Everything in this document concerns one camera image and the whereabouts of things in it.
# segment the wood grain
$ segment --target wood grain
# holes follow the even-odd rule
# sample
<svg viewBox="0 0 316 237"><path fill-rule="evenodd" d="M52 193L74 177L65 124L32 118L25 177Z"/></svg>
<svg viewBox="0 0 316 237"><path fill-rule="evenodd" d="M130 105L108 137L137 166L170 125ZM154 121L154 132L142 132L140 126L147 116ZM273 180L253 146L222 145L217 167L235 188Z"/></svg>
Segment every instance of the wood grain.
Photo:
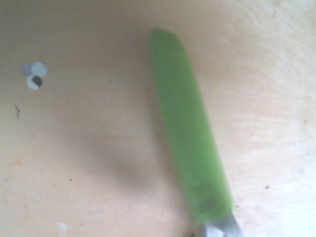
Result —
<svg viewBox="0 0 316 237"><path fill-rule="evenodd" d="M188 50L247 236L314 236L315 16L313 0L1 1L0 236L190 236L155 26Z"/></svg>

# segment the small white disc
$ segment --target small white disc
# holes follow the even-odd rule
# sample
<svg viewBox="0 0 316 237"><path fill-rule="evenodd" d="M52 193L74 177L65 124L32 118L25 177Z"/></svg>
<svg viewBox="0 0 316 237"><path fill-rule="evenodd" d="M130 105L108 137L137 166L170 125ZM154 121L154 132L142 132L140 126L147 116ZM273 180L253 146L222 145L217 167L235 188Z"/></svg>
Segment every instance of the small white disc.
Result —
<svg viewBox="0 0 316 237"><path fill-rule="evenodd" d="M22 74L25 75L25 76L29 76L32 73L32 64L31 63L26 63L23 65L22 67Z"/></svg>
<svg viewBox="0 0 316 237"><path fill-rule="evenodd" d="M38 90L42 84L40 77L32 74L29 75L26 78L26 84L28 85L29 88L32 88L34 90Z"/></svg>
<svg viewBox="0 0 316 237"><path fill-rule="evenodd" d="M47 74L47 66L42 62L35 62L32 65L32 73L39 77L44 77Z"/></svg>

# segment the small debris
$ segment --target small debris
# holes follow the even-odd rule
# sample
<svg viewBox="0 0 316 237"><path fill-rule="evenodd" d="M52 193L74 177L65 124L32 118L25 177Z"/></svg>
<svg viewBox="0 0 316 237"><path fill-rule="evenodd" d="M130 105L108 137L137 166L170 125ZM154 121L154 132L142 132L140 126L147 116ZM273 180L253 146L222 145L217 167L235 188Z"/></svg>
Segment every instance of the small debris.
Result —
<svg viewBox="0 0 316 237"><path fill-rule="evenodd" d="M20 115L21 112L20 112L19 108L16 105L14 107L16 108L16 117L19 118L19 115Z"/></svg>
<svg viewBox="0 0 316 237"><path fill-rule="evenodd" d="M35 62L31 66L32 73L39 77L44 77L47 74L47 66L42 62Z"/></svg>
<svg viewBox="0 0 316 237"><path fill-rule="evenodd" d="M25 76L32 75L32 63L26 63L22 67L22 74Z"/></svg>
<svg viewBox="0 0 316 237"><path fill-rule="evenodd" d="M23 160L18 160L17 162L15 163L12 163L12 164L8 164L8 165L5 165L4 167L11 167L11 166L14 166L14 165L18 165L18 164L21 164Z"/></svg>
<svg viewBox="0 0 316 237"><path fill-rule="evenodd" d="M42 84L43 81L39 76L31 74L26 78L26 85L33 90L38 90Z"/></svg>

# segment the knife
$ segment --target knife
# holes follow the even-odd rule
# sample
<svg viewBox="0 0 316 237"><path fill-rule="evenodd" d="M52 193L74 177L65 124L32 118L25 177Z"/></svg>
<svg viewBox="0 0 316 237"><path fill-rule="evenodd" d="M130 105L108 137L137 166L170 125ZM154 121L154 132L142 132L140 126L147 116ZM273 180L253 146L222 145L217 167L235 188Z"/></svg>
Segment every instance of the knife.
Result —
<svg viewBox="0 0 316 237"><path fill-rule="evenodd" d="M233 216L233 201L211 133L198 83L177 35L151 32L153 73L173 162L193 221L227 237L244 237Z"/></svg>

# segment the green handle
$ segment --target green handle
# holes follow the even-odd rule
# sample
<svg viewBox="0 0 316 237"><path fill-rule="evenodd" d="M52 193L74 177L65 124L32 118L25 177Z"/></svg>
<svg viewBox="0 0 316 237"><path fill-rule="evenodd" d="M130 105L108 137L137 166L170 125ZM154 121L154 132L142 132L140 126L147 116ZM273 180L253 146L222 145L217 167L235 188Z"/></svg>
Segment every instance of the green handle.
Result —
<svg viewBox="0 0 316 237"><path fill-rule="evenodd" d="M224 218L232 199L194 71L180 39L154 29L153 71L170 150L196 224Z"/></svg>

